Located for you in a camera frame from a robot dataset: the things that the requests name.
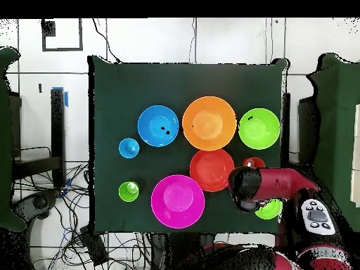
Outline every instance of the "green table surface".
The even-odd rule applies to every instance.
[[[188,105],[202,96],[218,96],[234,109],[238,121],[252,108],[267,108],[281,117],[282,72],[286,59],[274,65],[189,65],[124,63],[113,65],[93,56],[95,94],[95,231],[169,233],[262,232],[278,233],[278,220],[263,220],[234,205],[229,192],[205,192],[205,210],[192,226],[178,230],[162,225],[150,206],[155,185],[166,176],[189,176],[191,158],[198,149],[185,138],[182,116]],[[151,105],[171,108],[179,119],[179,133],[168,146],[156,148],[143,142],[137,132],[140,114]],[[133,159],[118,151],[124,138],[139,142]],[[268,167],[280,167],[280,138],[266,150],[253,150],[236,131],[224,147],[235,165],[257,156]],[[122,182],[139,184],[134,202],[119,198]]]

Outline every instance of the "pink bowl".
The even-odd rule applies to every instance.
[[[165,177],[151,195],[151,209],[157,220],[174,229],[196,223],[204,207],[203,190],[195,180],[184,175]]]

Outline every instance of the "blue bowl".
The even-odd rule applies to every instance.
[[[153,105],[140,115],[138,132],[143,141],[154,147],[169,145],[179,132],[175,113],[163,105]]]
[[[139,143],[131,138],[126,138],[119,144],[119,152],[124,158],[135,158],[139,150]]]

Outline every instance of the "small green bowl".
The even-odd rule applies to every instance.
[[[239,122],[239,136],[251,149],[266,149],[280,136],[280,122],[270,110],[252,109],[246,112]]]
[[[125,202],[132,202],[136,200],[139,195],[139,185],[136,182],[124,182],[119,187],[119,197]]]
[[[283,209],[283,202],[277,199],[272,199],[265,206],[260,207],[255,214],[260,219],[273,219],[277,217]]]

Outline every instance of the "plastic bowl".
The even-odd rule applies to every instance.
[[[163,105],[152,105],[142,112],[138,120],[140,137],[154,147],[169,145],[178,131],[179,120],[176,114]]]
[[[198,151],[190,163],[190,176],[203,191],[220,191],[227,187],[233,159],[223,149]]]
[[[280,135],[280,122],[270,110],[256,108],[240,119],[241,141],[251,149],[262,150],[272,146]]]
[[[236,123],[233,108],[216,96],[204,96],[193,101],[182,121],[189,143],[206,151],[226,146],[235,134]]]
[[[161,180],[151,195],[151,209],[157,220],[173,229],[196,223],[203,214],[205,197],[192,178],[171,175]]]
[[[119,197],[125,202],[132,202],[138,198],[139,185],[133,181],[124,182],[119,187]]]
[[[243,166],[258,168],[258,167],[265,167],[265,163],[261,158],[249,157],[243,161]]]
[[[265,206],[260,207],[255,214],[260,219],[273,219],[277,217],[283,209],[283,202],[278,199],[272,199]]]
[[[131,138],[124,139],[119,144],[119,152],[124,158],[135,158],[139,150],[139,143]]]

